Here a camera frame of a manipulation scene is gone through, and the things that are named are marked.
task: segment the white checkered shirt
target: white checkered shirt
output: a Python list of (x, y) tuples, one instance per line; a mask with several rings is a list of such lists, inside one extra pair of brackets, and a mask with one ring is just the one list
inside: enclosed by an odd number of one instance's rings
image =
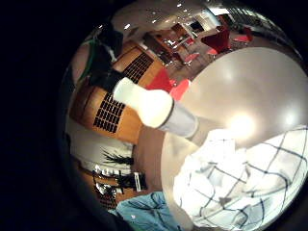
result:
[(173, 197), (196, 226), (255, 230), (286, 209), (307, 174), (307, 126), (235, 150), (227, 130), (214, 130), (185, 159)]

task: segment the floor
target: floor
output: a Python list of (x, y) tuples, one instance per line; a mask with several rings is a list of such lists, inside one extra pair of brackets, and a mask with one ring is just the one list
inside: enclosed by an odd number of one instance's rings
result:
[[(236, 42), (232, 40), (238, 35), (239, 34), (235, 32), (230, 33), (231, 47), (233, 47), (234, 50), (238, 48), (236, 48)], [(211, 63), (211, 59), (206, 54), (210, 47), (200, 41), (202, 36), (204, 35), (199, 35), (199, 37), (196, 39), (196, 44), (192, 47), (189, 47), (192, 52), (194, 51), (200, 53), (200, 57), (197, 59), (197, 61), (193, 61), (191, 66), (182, 66), (178, 62), (173, 62), (167, 66), (167, 72), (171, 79), (180, 82), (185, 78), (189, 78), (193, 81), (196, 75)], [(253, 41), (250, 42), (247, 47), (273, 48), (288, 54), (290, 57), (300, 62), (300, 60), (291, 49), (268, 41), (265, 38), (254, 37)], [(217, 55), (216, 60), (227, 53), (228, 52)], [(139, 143), (134, 147), (133, 157), (135, 159), (135, 164), (133, 166), (133, 170), (145, 173), (148, 191), (144, 193), (162, 190), (161, 152), (164, 134), (164, 132), (159, 130), (143, 126), (141, 128)]]

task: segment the tabletop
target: tabletop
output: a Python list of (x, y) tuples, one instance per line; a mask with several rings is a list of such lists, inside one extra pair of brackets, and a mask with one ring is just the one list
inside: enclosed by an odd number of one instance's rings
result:
[[(249, 47), (208, 65), (193, 80), (180, 103), (194, 115), (225, 126), (237, 115), (251, 117), (255, 128), (249, 135), (252, 139), (238, 142), (250, 147), (297, 124), (307, 124), (307, 90), (307, 77), (294, 60), (273, 49)], [(166, 133), (163, 143), (163, 191), (170, 211), (186, 230), (193, 229), (193, 223), (173, 200), (173, 179), (186, 156), (197, 150), (211, 129), (202, 127), (203, 138), (194, 142)]]

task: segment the wall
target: wall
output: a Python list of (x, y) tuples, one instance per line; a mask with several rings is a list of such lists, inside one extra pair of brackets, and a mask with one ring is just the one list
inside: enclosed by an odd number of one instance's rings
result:
[(209, 31), (216, 28), (216, 25), (214, 25), (208, 17), (203, 18), (203, 16), (200, 14), (197, 15), (195, 19), (200, 23), (204, 31)]
[(66, 132), (71, 138), (70, 152), (81, 161), (83, 168), (93, 170), (98, 165), (101, 169), (110, 171), (117, 172), (121, 170), (124, 174), (130, 172), (129, 166), (107, 164), (103, 151), (106, 150), (124, 157), (131, 157), (132, 144), (98, 135), (69, 117), (66, 120)]

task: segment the wooden wall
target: wooden wall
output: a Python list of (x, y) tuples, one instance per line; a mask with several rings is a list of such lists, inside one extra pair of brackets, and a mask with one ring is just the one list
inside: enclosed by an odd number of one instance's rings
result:
[[(145, 87), (163, 64), (133, 41), (128, 41), (113, 67)], [(134, 110), (115, 102), (105, 90), (89, 87), (87, 79), (76, 93), (69, 116), (100, 135), (133, 144), (137, 144), (142, 127)]]

